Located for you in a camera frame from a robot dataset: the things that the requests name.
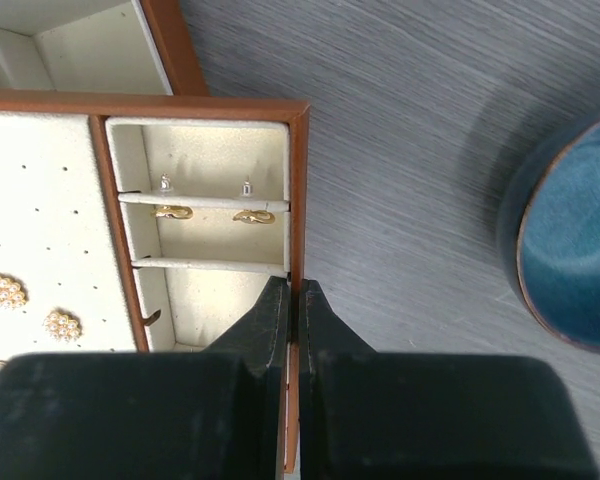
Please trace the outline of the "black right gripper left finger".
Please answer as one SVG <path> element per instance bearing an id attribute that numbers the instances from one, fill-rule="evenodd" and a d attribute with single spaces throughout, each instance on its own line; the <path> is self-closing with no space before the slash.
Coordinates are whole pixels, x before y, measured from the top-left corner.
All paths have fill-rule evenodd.
<path id="1" fill-rule="evenodd" d="M 0 479 L 279 479 L 290 289 L 198 353 L 24 355 L 0 370 Z"/>

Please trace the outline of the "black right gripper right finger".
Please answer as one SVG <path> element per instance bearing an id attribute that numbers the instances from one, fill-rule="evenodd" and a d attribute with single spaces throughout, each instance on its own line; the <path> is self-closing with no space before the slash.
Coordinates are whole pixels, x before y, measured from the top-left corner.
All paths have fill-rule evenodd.
<path id="1" fill-rule="evenodd" d="M 546 362 L 378 352 L 320 284 L 298 297 L 305 479 L 596 479 L 569 392 Z"/>

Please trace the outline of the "brown jewelry tray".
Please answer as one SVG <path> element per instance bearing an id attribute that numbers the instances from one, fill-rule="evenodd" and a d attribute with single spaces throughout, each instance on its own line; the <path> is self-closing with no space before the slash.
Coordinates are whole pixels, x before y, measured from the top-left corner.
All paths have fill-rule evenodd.
<path id="1" fill-rule="evenodd" d="M 300 100 L 0 89 L 0 360 L 198 353 L 287 282 L 283 478 L 296 463 L 310 107 Z M 271 225 L 156 219 L 154 207 L 267 210 Z M 43 320 L 80 320 L 56 342 Z"/>

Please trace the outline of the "brown jewelry box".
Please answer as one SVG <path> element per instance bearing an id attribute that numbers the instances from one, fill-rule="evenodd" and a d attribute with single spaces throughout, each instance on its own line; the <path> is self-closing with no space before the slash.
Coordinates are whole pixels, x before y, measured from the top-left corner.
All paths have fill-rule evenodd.
<path id="1" fill-rule="evenodd" d="M 177 1 L 0 0 L 0 88 L 209 93 Z"/>

